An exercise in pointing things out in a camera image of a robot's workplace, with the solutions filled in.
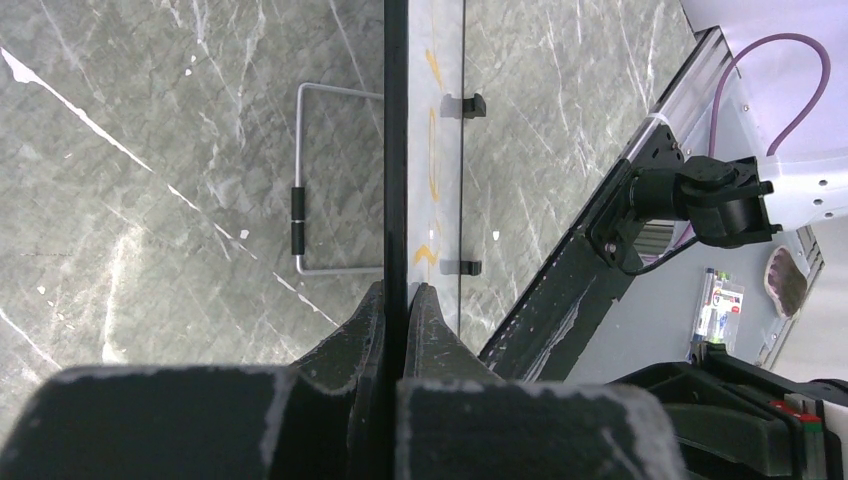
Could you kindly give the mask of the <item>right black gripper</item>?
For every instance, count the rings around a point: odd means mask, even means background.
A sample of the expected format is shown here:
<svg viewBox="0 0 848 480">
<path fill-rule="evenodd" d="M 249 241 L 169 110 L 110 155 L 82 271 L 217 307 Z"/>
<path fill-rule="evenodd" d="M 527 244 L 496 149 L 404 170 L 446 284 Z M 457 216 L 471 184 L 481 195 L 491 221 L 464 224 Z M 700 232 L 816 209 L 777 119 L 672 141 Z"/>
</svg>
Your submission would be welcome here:
<svg viewBox="0 0 848 480">
<path fill-rule="evenodd" d="M 655 396 L 692 479 L 844 479 L 847 383 L 795 382 L 698 343 L 620 378 Z"/>
</svg>

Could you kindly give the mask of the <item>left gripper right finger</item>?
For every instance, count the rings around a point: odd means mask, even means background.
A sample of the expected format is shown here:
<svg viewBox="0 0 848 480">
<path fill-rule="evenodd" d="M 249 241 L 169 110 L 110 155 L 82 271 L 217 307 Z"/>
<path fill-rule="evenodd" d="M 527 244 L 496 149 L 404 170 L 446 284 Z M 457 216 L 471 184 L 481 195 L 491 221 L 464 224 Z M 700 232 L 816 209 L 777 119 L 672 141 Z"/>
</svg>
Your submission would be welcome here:
<svg viewBox="0 0 848 480">
<path fill-rule="evenodd" d="M 660 402 L 629 385 L 506 381 L 446 325 L 423 284 L 397 386 L 400 479 L 682 479 Z"/>
</svg>

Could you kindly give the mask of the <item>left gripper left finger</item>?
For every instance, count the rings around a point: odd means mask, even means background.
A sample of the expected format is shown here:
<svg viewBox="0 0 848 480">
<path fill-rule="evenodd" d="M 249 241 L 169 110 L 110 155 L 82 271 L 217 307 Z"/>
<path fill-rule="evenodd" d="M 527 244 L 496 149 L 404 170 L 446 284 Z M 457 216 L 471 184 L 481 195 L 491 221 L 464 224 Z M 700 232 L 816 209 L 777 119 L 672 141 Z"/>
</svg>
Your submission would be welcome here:
<svg viewBox="0 0 848 480">
<path fill-rule="evenodd" d="M 89 365 L 48 379 L 5 479 L 382 479 L 383 287 L 288 365 Z"/>
</svg>

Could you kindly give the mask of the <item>white whiteboard black frame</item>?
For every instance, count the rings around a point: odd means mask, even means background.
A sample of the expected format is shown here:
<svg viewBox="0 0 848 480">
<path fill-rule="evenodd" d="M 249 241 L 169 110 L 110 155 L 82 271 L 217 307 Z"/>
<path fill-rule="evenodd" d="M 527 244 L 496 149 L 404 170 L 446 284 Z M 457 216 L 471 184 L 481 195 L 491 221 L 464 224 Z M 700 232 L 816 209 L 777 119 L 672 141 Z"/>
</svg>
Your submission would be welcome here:
<svg viewBox="0 0 848 480">
<path fill-rule="evenodd" d="M 463 1 L 386 1 L 384 91 L 381 94 L 314 82 L 296 96 L 291 252 L 299 273 L 326 276 L 305 262 L 306 188 L 303 183 L 304 96 L 308 91 L 379 101 L 384 112 L 384 260 L 382 267 L 345 267 L 333 274 L 382 273 L 388 317 L 385 345 L 392 360 L 415 362 L 416 294 L 431 299 L 449 339 L 460 330 L 465 276 L 482 271 L 462 254 L 464 126 L 482 118 L 486 102 L 464 92 Z"/>
</svg>

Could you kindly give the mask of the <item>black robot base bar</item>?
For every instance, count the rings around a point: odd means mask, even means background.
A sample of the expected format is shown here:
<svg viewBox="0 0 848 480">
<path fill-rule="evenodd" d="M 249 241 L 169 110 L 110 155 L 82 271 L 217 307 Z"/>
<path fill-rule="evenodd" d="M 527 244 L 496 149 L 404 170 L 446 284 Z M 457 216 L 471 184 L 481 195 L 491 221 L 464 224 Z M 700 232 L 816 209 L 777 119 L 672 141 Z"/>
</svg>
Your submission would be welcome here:
<svg viewBox="0 0 848 480">
<path fill-rule="evenodd" d="M 668 126 L 640 126 L 481 350 L 485 366 L 508 380 L 568 377 L 613 302 L 633 282 L 626 270 L 641 265 L 635 243 L 646 223 L 629 204 L 633 177 L 681 161 Z"/>
</svg>

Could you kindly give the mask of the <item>marker pack in plastic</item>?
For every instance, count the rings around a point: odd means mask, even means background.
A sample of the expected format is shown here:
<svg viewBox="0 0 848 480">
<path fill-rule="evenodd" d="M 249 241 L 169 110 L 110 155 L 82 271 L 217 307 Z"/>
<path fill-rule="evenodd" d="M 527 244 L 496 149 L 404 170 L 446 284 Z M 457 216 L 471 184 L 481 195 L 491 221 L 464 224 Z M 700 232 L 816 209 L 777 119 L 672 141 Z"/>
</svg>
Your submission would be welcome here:
<svg viewBox="0 0 848 480">
<path fill-rule="evenodd" d="M 695 309 L 692 344 L 721 344 L 732 353 L 741 321 L 745 287 L 728 272 L 705 269 L 700 300 Z"/>
</svg>

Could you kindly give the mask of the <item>purple oval object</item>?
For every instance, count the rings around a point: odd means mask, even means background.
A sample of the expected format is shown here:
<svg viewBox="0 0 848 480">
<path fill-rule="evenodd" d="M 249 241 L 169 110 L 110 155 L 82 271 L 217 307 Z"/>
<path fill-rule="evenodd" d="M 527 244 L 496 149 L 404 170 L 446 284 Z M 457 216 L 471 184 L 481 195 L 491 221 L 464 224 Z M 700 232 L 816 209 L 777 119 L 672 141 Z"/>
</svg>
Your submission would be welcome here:
<svg viewBox="0 0 848 480">
<path fill-rule="evenodd" d="M 791 319 L 802 308 L 808 281 L 785 246 L 777 247 L 770 254 L 764 272 L 764 288 L 781 319 Z"/>
</svg>

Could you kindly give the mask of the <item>aluminium rail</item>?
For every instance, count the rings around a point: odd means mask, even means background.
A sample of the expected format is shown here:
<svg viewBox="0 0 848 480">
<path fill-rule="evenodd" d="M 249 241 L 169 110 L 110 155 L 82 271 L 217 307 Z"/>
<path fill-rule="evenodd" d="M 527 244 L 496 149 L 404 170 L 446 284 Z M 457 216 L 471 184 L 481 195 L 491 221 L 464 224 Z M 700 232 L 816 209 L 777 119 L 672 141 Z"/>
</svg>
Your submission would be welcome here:
<svg viewBox="0 0 848 480">
<path fill-rule="evenodd" d="M 657 112 L 665 115 L 682 152 L 706 154 L 710 110 L 715 86 L 722 69 L 731 60 L 730 50 L 718 28 L 702 32 L 692 62 L 681 67 L 682 76 L 673 81 L 667 100 Z M 730 76 L 720 100 L 716 154 L 719 160 L 736 160 L 762 153 L 755 139 L 753 117 L 743 112 L 747 91 L 738 73 Z M 764 272 L 770 254 L 779 246 L 790 250 L 798 268 L 808 281 L 807 296 L 812 292 L 824 262 L 813 230 L 778 233 L 774 240 L 722 249 L 701 243 L 669 260 L 653 273 L 637 277 L 620 301 L 610 308 L 601 327 L 612 328 L 613 340 L 601 340 L 599 327 L 591 350 L 600 360 L 589 359 L 589 346 L 568 376 L 576 380 L 578 367 L 602 369 L 604 375 L 618 378 L 657 363 L 686 361 L 691 347 L 695 309 L 700 300 L 705 269 L 732 274 L 745 287 L 741 321 L 732 355 L 755 366 L 771 369 L 789 335 L 798 323 L 804 304 L 791 319 L 781 319 L 764 288 Z"/>
</svg>

